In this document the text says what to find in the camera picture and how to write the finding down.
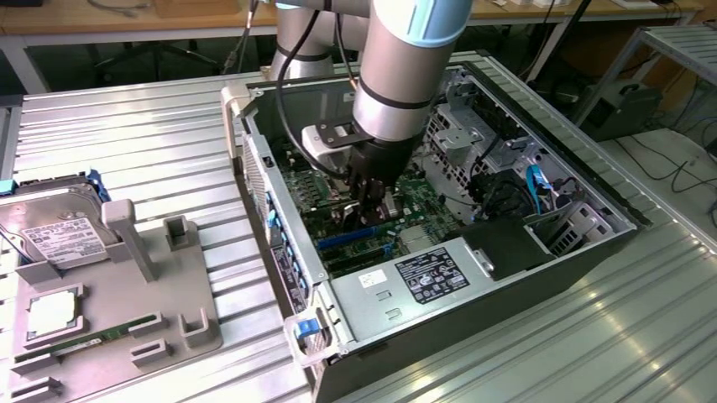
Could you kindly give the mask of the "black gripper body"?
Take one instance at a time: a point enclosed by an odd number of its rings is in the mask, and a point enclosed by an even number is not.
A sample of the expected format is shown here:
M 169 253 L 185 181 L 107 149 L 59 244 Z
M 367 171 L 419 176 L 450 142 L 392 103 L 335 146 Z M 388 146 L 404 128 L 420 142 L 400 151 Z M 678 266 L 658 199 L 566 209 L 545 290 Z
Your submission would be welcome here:
M 394 188 L 407 168 L 416 144 L 416 138 L 398 142 L 370 139 L 355 143 L 350 151 L 348 171 L 359 171 L 366 179 L 379 180 Z

